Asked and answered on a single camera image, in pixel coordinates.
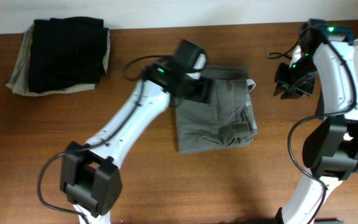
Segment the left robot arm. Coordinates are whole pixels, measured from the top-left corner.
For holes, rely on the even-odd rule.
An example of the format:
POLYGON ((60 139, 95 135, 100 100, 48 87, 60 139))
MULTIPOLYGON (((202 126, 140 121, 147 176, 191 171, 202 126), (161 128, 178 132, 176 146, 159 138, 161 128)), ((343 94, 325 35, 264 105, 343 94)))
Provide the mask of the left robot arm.
POLYGON ((202 98, 208 82, 204 62, 186 67, 156 62, 140 75, 122 108, 83 145, 69 143, 62 157, 60 189, 81 223, 109 223, 122 191, 119 169, 147 126, 164 112, 173 96, 202 98))

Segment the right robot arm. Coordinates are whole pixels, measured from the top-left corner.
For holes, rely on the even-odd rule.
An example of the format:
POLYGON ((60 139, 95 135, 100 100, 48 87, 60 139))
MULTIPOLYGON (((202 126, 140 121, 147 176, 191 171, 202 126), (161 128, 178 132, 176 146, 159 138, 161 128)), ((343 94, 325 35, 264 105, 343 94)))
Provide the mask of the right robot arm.
POLYGON ((275 223, 314 223, 332 191, 358 172, 358 84, 352 30, 310 19, 275 74, 275 94, 297 99, 321 84, 315 118, 321 124, 305 139, 302 178, 290 201, 278 209, 275 223))

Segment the grey shorts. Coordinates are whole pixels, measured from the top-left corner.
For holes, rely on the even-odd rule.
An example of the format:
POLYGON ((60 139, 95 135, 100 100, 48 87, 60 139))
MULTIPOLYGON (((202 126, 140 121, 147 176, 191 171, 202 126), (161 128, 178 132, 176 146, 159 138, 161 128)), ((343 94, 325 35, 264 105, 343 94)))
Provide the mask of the grey shorts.
POLYGON ((248 69, 210 65, 201 77, 211 80, 206 103, 177 101, 178 152, 249 147, 259 130, 250 97, 256 83, 248 69))

